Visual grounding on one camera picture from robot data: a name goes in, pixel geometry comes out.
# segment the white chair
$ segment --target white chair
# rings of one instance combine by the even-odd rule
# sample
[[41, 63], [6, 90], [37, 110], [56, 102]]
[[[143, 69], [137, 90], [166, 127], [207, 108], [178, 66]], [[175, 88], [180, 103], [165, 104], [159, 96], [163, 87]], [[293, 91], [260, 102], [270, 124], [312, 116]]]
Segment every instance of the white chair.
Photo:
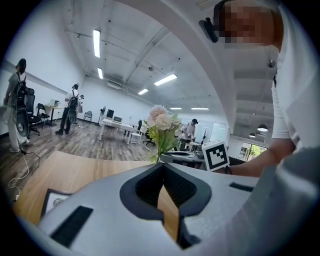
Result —
[[129, 142], [131, 144], [140, 144], [141, 137], [142, 137], [143, 133], [144, 133], [143, 127], [140, 128], [139, 133], [136, 133], [136, 131], [132, 131], [130, 134]]

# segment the white cable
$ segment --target white cable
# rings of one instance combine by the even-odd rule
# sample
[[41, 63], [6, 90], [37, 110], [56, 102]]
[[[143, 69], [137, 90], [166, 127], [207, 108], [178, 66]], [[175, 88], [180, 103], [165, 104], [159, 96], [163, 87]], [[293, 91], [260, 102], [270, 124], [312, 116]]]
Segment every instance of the white cable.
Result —
[[27, 170], [28, 170], [27, 173], [26, 173], [26, 175], [24, 175], [22, 178], [12, 178], [12, 179], [8, 182], [8, 187], [9, 187], [10, 189], [17, 188], [18, 191], [19, 191], [19, 194], [17, 194], [17, 195], [15, 196], [15, 199], [16, 199], [16, 200], [17, 200], [18, 197], [20, 196], [20, 189], [19, 189], [17, 186], [10, 186], [10, 182], [12, 182], [13, 180], [22, 180], [22, 179], [24, 179], [25, 177], [28, 176], [28, 174], [29, 174], [29, 167], [28, 167], [28, 164], [27, 164], [27, 161], [26, 161], [26, 159], [25, 159], [25, 155], [24, 155], [24, 154], [23, 154], [23, 159], [24, 159], [26, 168], [27, 168]]

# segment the window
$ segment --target window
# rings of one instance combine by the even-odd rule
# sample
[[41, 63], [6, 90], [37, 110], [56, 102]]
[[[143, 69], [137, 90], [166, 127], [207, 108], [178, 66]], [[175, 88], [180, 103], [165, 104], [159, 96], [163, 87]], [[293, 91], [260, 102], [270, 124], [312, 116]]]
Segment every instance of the window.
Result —
[[238, 159], [248, 162], [266, 150], [266, 147], [243, 142]]

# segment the picture frame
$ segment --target picture frame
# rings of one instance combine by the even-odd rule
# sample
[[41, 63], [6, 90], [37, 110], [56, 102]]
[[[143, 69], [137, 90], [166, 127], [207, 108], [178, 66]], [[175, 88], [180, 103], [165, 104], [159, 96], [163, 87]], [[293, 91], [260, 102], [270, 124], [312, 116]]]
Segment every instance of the picture frame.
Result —
[[41, 210], [41, 218], [46, 215], [50, 210], [56, 207], [58, 204], [62, 203], [73, 193], [71, 192], [63, 192], [55, 189], [48, 188], [44, 197], [42, 210]]

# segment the wooden floor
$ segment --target wooden floor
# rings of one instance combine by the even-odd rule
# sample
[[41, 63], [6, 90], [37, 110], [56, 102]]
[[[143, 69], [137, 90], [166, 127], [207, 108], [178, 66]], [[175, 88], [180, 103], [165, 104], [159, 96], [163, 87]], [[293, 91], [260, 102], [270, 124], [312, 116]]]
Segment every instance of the wooden floor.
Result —
[[[31, 145], [25, 147], [27, 152], [34, 152], [41, 157], [41, 162], [47, 159], [54, 151], [58, 150], [64, 153], [75, 156], [104, 159], [104, 160], [120, 160], [120, 161], [147, 161], [157, 152], [157, 149], [152, 144], [145, 145], [129, 144], [127, 145], [124, 138], [123, 130], [116, 130], [115, 128], [106, 126], [104, 135], [101, 141], [98, 140], [100, 126], [93, 123], [79, 120], [78, 125], [71, 125], [68, 135], [56, 135], [60, 127], [60, 121], [56, 122], [58, 125], [49, 127], [45, 125], [41, 130], [41, 125], [38, 126], [40, 136], [31, 132]], [[23, 177], [27, 173], [26, 163], [21, 153], [11, 153], [9, 137], [0, 140], [0, 178], [1, 184], [8, 195], [8, 200], [11, 202], [18, 193], [16, 188], [8, 189], [8, 182], [12, 178]], [[32, 172], [38, 165], [38, 158], [33, 154], [25, 156], [30, 172]], [[29, 176], [23, 180], [14, 180], [11, 186], [15, 185], [20, 189], [28, 180]]]

